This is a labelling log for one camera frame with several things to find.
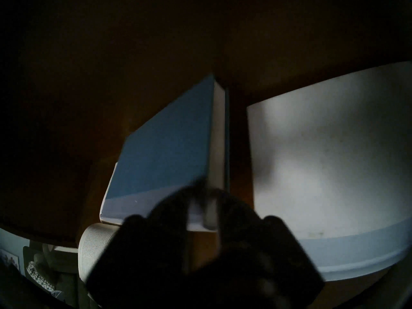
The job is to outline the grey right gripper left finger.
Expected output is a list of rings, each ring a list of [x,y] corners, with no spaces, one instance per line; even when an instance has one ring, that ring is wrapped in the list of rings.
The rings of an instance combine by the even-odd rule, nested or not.
[[[87,290],[103,309],[187,309],[185,252],[191,203],[206,200],[206,180],[163,198],[147,217],[125,219],[91,269]]]

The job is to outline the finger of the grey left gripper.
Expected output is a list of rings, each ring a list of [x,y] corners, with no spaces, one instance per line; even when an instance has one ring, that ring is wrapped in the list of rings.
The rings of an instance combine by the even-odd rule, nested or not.
[[[29,277],[34,281],[35,284],[40,286],[42,289],[47,291],[52,297],[62,300],[62,291],[56,290],[55,287],[49,283],[45,278],[43,278],[36,270],[34,262],[30,261],[26,267],[26,272]]]

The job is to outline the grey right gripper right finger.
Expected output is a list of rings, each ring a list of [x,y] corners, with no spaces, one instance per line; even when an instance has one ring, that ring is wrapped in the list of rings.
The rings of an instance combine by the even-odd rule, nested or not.
[[[217,203],[217,257],[190,274],[190,303],[198,309],[306,309],[324,279],[286,223],[260,217],[224,190]]]

